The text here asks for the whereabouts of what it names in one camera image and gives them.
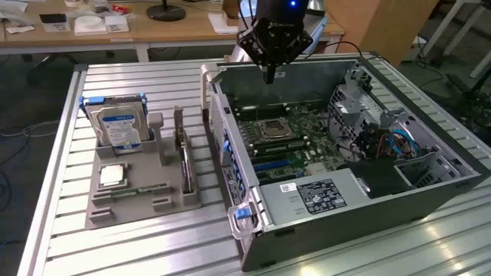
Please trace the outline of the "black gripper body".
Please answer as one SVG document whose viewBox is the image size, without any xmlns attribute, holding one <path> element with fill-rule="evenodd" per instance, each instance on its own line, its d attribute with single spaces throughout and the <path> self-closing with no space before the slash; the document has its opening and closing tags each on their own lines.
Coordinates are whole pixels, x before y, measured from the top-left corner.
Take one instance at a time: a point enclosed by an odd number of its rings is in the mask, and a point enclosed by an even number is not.
<svg viewBox="0 0 491 276">
<path fill-rule="evenodd" d="M 305 30 L 305 16 L 309 1 L 259 1 L 257 9 L 255 33 L 267 52 L 270 61 L 271 33 Z"/>
</svg>

